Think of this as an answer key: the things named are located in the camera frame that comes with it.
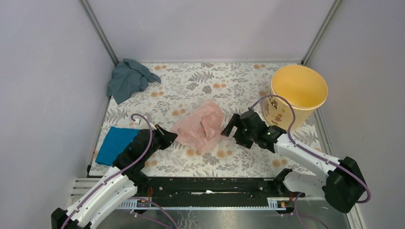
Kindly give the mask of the pink plastic trash bag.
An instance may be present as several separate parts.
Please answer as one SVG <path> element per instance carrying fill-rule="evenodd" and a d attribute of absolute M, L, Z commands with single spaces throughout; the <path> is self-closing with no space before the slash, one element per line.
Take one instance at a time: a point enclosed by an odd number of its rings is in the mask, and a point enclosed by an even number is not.
<path fill-rule="evenodd" d="M 174 124 L 170 131 L 178 135 L 176 140 L 179 143 L 204 154 L 213 150 L 222 139 L 223 121 L 221 107 L 215 100 L 208 99 Z"/>

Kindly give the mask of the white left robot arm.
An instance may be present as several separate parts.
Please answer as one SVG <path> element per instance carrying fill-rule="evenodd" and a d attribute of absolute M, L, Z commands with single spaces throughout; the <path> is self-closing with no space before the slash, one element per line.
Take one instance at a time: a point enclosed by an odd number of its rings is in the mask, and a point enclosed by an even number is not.
<path fill-rule="evenodd" d="M 146 161 L 158 150 L 168 148 L 178 137 L 159 125 L 141 129 L 114 160 L 106 174 L 67 209 L 51 214 L 53 229 L 95 229 L 128 198 L 151 192 L 149 178 L 142 172 Z"/>

